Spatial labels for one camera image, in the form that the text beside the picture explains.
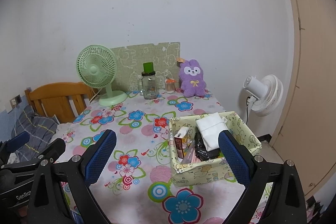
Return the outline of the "pink paper packet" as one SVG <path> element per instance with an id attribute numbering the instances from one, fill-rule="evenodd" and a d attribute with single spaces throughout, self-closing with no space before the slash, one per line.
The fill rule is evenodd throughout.
<path id="1" fill-rule="evenodd" d="M 188 159 L 189 163 L 199 163 L 202 162 L 201 159 L 199 159 L 195 153 L 195 150 L 192 151 L 192 153 L 190 153 L 189 159 Z"/>

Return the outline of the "black plastic bag bundle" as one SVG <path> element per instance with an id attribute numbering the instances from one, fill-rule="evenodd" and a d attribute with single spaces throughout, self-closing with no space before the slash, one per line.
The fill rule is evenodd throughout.
<path id="1" fill-rule="evenodd" d="M 206 150 L 206 146 L 204 144 L 200 132 L 195 133 L 194 141 L 195 141 L 195 153 L 197 157 L 201 159 L 201 161 L 216 159 L 220 156 L 221 150 L 219 148 L 212 151 Z"/>

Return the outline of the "white cloth pack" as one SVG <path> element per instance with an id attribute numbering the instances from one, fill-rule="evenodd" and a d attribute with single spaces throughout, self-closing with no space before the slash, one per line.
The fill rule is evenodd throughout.
<path id="1" fill-rule="evenodd" d="M 202 136 L 206 151 L 210 152 L 219 148 L 219 134 L 228 130 L 227 119 L 221 117 L 219 113 L 209 114 L 199 120 L 196 120 L 197 128 Z"/>

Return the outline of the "beige door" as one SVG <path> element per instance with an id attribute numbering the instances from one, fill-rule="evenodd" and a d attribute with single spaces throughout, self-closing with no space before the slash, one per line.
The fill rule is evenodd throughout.
<path id="1" fill-rule="evenodd" d="M 335 0 L 290 0 L 294 54 L 271 144 L 292 160 L 305 197 L 335 173 Z"/>

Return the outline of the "green cup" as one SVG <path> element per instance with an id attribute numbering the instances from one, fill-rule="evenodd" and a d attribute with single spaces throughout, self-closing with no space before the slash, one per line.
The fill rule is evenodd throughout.
<path id="1" fill-rule="evenodd" d="M 143 63 L 143 72 L 150 74 L 154 72 L 154 64 L 152 62 Z"/>

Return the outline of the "green desk fan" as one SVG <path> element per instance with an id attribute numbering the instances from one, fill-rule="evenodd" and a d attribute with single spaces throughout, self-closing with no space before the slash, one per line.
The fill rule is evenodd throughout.
<path id="1" fill-rule="evenodd" d="M 117 57 L 114 52 L 101 45 L 85 47 L 76 60 L 76 70 L 84 84 L 95 89 L 105 89 L 99 105 L 112 106 L 126 100 L 124 91 L 113 90 L 112 82 L 117 75 Z"/>

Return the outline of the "white standing fan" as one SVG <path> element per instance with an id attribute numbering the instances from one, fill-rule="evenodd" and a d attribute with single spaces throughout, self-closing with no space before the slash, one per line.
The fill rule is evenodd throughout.
<path id="1" fill-rule="evenodd" d="M 249 93 L 247 98 L 247 116 L 254 112 L 259 117 L 269 115 L 279 105 L 284 87 L 275 75 L 267 75 L 261 80 L 248 76 L 243 89 Z"/>

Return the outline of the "cotton swab container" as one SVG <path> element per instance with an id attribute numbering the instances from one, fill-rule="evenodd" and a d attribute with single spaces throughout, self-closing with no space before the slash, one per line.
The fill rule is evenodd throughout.
<path id="1" fill-rule="evenodd" d="M 176 80 L 167 77 L 165 79 L 165 91 L 167 93 L 173 93 L 175 91 Z"/>

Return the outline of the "floral tablecloth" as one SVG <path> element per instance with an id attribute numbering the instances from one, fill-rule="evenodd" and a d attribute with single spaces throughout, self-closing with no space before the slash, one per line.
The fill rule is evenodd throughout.
<path id="1" fill-rule="evenodd" d="M 117 105 L 92 102 L 74 121 L 60 124 L 56 137 L 66 144 L 60 160 L 82 155 L 105 130 L 113 130 L 116 147 L 90 187 L 112 223 L 222 223 L 244 190 L 226 160 L 181 165 L 170 152 L 175 133 L 182 126 L 196 130 L 197 119 L 208 113 L 226 116 L 236 140 L 253 155 L 260 152 L 253 132 L 211 93 L 186 98 L 160 92 L 146 100 L 131 92 Z"/>

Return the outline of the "clear plastic straw pack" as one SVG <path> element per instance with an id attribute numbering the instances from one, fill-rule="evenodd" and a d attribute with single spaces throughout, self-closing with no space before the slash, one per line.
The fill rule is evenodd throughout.
<path id="1" fill-rule="evenodd" d="M 182 159 L 182 164 L 188 164 L 192 162 L 192 158 L 193 158 L 193 153 L 195 152 L 195 141 L 193 140 L 187 150 L 186 155 L 184 156 L 184 158 Z"/>

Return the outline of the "wall power outlet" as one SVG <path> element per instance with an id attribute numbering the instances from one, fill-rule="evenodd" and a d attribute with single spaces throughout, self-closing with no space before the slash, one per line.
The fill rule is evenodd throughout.
<path id="1" fill-rule="evenodd" d="M 22 102 L 21 96 L 17 95 L 10 100 L 10 104 L 12 108 L 17 107 Z"/>

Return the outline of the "grey plaid pillow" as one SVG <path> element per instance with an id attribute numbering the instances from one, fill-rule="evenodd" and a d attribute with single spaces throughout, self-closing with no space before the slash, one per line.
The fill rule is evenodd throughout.
<path id="1" fill-rule="evenodd" d="M 58 120 L 36 113 L 32 106 L 26 106 L 15 122 L 11 137 L 27 132 L 29 141 L 15 151 L 20 162 L 29 161 L 42 152 L 56 133 Z"/>

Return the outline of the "red yellow small carton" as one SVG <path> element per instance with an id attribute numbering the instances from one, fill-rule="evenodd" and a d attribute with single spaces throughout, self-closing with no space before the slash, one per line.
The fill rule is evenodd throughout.
<path id="1" fill-rule="evenodd" d="M 192 127 L 182 126 L 174 135 L 177 155 L 180 159 L 183 159 L 187 154 L 189 146 L 194 140 L 193 133 L 194 130 Z"/>

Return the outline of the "glass mason jar mug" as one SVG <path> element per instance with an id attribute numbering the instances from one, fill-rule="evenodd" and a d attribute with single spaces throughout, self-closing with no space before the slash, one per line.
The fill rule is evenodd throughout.
<path id="1" fill-rule="evenodd" d="M 138 90 L 142 93 L 146 100 L 156 99 L 158 96 L 155 71 L 151 73 L 141 73 L 141 78 L 138 80 Z"/>

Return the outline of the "purple plush bunny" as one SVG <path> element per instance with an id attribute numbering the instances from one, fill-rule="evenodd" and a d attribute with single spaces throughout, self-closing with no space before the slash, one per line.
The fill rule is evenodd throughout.
<path id="1" fill-rule="evenodd" d="M 206 82 L 203 79 L 203 69 L 197 60 L 185 60 L 178 58 L 179 79 L 183 95 L 187 98 L 197 96 L 204 97 L 206 94 Z"/>

